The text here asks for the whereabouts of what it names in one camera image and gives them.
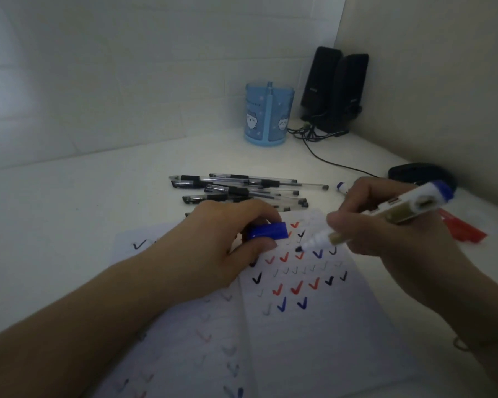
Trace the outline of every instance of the black mouse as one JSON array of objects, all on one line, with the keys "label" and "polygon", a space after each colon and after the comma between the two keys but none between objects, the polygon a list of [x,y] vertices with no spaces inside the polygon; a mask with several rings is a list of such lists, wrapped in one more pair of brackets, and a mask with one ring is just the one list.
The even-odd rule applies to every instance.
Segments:
[{"label": "black mouse", "polygon": [[408,163],[392,167],[389,169],[388,178],[418,186],[429,181],[442,180],[451,188],[452,192],[457,189],[455,176],[444,167],[432,163]]}]

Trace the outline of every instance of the desk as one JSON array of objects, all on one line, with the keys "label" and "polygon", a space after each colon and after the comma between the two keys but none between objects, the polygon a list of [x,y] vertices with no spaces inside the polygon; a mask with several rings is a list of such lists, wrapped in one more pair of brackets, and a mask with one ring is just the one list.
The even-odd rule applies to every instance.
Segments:
[{"label": "desk", "polygon": [[[262,148],[242,130],[135,146],[0,170],[0,330],[72,291],[109,264],[116,234],[174,221],[190,206],[170,186],[171,174],[249,173],[330,184],[304,192],[310,206],[335,210],[332,187],[359,173],[323,163],[301,141]],[[355,135],[313,145],[322,158],[385,176],[405,160]],[[465,253],[498,281],[498,207],[459,190],[447,209],[492,233]],[[361,397],[498,396],[469,354],[452,347],[452,330],[408,298],[380,261],[355,257],[359,269],[428,376]]]}]

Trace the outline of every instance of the black cable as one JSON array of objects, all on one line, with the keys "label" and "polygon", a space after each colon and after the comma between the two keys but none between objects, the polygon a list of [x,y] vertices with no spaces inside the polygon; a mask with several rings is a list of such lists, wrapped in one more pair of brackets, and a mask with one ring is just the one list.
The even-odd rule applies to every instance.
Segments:
[{"label": "black cable", "polygon": [[372,177],[378,177],[375,174],[366,172],[365,170],[357,169],[355,167],[345,166],[344,164],[334,163],[334,162],[327,161],[323,158],[320,158],[312,151],[312,148],[310,148],[308,146],[308,142],[319,142],[321,140],[326,140],[327,138],[330,138],[330,137],[338,137],[340,135],[345,135],[346,133],[348,133],[348,131],[338,131],[336,133],[328,133],[326,135],[317,135],[317,133],[315,132],[315,126],[306,125],[299,130],[292,130],[291,128],[288,128],[288,133],[292,134],[293,137],[298,139],[298,140],[303,140],[304,145],[306,145],[306,147],[308,148],[310,153],[324,163],[328,163],[328,164],[338,166],[338,167],[344,167],[344,168],[350,169],[350,170],[355,170],[357,172],[368,174],[369,176],[372,176]]}]

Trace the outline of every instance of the pen holder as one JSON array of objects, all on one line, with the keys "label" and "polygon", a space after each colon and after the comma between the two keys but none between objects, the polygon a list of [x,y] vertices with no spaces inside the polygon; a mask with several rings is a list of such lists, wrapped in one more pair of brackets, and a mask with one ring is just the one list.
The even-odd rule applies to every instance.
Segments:
[{"label": "pen holder", "polygon": [[286,140],[295,91],[291,86],[271,81],[245,86],[247,114],[245,139],[260,146],[280,145]]}]

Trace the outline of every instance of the speaker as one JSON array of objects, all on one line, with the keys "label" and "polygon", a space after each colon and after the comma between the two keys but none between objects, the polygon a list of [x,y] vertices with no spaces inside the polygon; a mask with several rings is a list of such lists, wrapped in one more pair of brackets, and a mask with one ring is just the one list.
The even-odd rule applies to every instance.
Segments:
[{"label": "speaker", "polygon": [[351,54],[340,59],[332,77],[327,112],[322,116],[305,116],[303,119],[327,133],[344,130],[345,123],[362,112],[360,102],[368,65],[368,54]]},{"label": "speaker", "polygon": [[320,46],[315,51],[314,60],[300,105],[308,110],[311,116],[328,111],[332,94],[333,78],[342,58],[341,51]]}]

